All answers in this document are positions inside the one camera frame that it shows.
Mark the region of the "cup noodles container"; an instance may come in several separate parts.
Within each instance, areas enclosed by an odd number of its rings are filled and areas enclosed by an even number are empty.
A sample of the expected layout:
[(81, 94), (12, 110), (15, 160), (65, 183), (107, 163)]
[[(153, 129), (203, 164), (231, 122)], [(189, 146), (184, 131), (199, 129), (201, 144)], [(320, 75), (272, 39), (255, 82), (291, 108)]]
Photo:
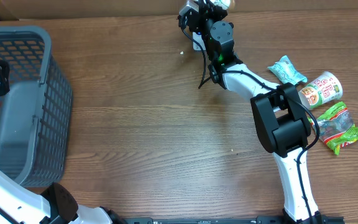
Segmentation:
[(340, 99), (343, 96), (343, 88), (331, 72), (323, 72), (302, 88), (298, 94), (301, 103), (309, 110), (313, 110), (329, 101)]

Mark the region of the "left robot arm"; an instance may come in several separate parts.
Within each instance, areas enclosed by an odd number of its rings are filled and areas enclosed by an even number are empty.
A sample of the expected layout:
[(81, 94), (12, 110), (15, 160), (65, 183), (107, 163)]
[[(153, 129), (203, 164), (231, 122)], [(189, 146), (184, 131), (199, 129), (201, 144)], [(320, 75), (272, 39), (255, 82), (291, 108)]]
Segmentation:
[(0, 223), (120, 223), (59, 184), (73, 92), (49, 56), (0, 56)]

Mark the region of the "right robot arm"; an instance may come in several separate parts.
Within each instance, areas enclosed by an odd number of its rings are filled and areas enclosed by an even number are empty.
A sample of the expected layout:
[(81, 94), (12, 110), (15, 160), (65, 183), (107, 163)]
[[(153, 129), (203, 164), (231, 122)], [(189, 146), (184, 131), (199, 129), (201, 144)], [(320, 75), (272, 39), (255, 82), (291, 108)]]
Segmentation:
[(323, 223), (306, 164), (310, 110), (296, 86), (276, 84), (251, 72), (234, 51), (233, 24), (224, 21), (230, 2), (186, 1), (178, 15), (182, 32), (203, 54), (200, 83), (212, 81), (250, 101), (257, 137), (275, 159), (284, 192), (284, 223)]

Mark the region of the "green snack packet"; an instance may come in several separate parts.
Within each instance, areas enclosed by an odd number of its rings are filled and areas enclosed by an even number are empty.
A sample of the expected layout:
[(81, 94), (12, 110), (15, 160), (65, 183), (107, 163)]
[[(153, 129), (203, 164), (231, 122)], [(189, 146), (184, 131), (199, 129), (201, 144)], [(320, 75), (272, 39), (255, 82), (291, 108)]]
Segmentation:
[(330, 107), (316, 120), (319, 126), (319, 139), (335, 155), (339, 155), (342, 148), (358, 141), (358, 127), (343, 101)]

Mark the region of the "teal white pouch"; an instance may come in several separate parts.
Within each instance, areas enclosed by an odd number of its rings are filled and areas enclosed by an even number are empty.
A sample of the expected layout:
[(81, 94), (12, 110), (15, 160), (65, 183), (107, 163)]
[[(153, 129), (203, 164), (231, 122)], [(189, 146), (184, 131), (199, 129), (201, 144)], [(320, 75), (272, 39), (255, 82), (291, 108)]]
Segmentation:
[(279, 61), (272, 66), (267, 67), (283, 84), (291, 83), (299, 85), (306, 83), (308, 79), (298, 72), (287, 55), (284, 55)]

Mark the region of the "white tube gold cap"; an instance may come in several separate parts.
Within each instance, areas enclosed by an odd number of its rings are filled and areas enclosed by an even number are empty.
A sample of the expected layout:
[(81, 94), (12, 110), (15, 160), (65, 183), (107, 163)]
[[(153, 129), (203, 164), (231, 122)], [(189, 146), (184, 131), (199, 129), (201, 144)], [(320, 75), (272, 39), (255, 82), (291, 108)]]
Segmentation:
[(224, 10), (234, 9), (236, 5), (235, 0), (211, 0), (211, 2)]

